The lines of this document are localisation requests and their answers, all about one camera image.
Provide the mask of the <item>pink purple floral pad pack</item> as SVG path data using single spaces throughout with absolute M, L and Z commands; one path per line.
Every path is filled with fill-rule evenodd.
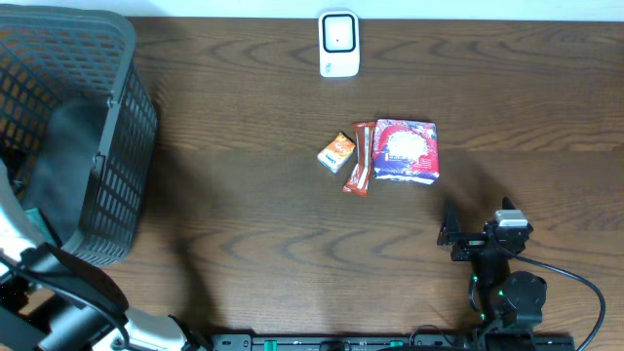
M 373 133 L 376 179 L 433 184 L 440 176 L 434 123 L 379 119 Z

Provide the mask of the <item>orange snack bar wrapper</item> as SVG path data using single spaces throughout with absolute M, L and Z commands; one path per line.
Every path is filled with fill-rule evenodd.
M 374 121 L 359 122 L 353 125 L 356 137 L 357 163 L 343 185 L 345 193 L 353 193 L 362 197 L 366 197 L 369 193 L 375 126 Z

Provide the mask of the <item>small orange tissue pack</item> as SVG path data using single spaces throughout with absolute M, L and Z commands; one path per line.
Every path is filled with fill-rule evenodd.
M 349 160 L 356 144 L 344 133 L 339 133 L 335 139 L 323 148 L 317 155 L 317 160 L 336 174 Z

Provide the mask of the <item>teal snack packet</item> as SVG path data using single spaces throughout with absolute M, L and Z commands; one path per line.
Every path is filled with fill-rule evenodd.
M 42 213 L 39 209 L 33 208 L 25 211 L 26 217 L 30 221 L 31 224 L 38 230 L 38 232 L 42 235 L 43 239 L 50 244 L 55 244 L 55 240 L 53 235 L 48 227 L 46 219 L 43 217 Z

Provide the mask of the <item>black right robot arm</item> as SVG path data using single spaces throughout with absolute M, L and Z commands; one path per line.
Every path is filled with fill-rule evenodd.
M 533 328 L 542 322 L 546 300 L 545 281 L 527 271 L 515 271 L 509 261 L 526 248 L 532 232 L 522 211 L 508 198 L 480 232 L 464 232 L 455 206 L 445 203 L 437 239 L 450 246 L 453 261 L 472 266 L 469 283 L 471 308 L 482 324 L 471 331 L 466 345 L 474 350 L 534 350 Z

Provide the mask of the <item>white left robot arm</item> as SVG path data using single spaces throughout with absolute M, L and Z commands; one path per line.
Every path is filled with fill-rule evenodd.
M 47 243 L 1 168 L 1 342 L 13 350 L 211 350 L 173 317 L 132 308 L 100 269 Z

